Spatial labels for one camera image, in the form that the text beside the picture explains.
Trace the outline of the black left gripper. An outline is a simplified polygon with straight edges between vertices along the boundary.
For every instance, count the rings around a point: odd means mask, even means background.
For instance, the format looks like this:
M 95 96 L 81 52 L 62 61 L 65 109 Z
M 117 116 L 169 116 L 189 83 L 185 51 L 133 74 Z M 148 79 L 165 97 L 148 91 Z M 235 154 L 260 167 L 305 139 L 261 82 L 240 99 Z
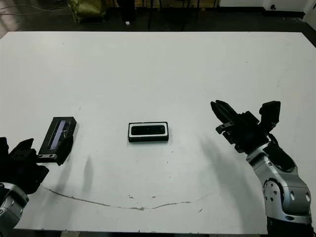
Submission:
M 0 139 L 0 181 L 18 186 L 27 195 L 37 191 L 49 173 L 42 163 L 62 165 L 70 154 L 73 136 L 66 137 L 57 149 L 57 154 L 37 154 L 32 148 L 33 138 L 21 141 L 11 151 L 7 139 Z

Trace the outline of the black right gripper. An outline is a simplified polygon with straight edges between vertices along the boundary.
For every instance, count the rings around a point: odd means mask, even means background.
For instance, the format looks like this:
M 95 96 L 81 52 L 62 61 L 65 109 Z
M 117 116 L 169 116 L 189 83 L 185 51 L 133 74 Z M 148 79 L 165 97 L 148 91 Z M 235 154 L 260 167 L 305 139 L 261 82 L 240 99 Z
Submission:
M 216 131 L 234 145 L 238 153 L 248 155 L 268 143 L 267 136 L 259 127 L 259 120 L 251 112 L 238 114 L 228 103 L 220 100 L 211 102 L 210 105 L 222 123 Z

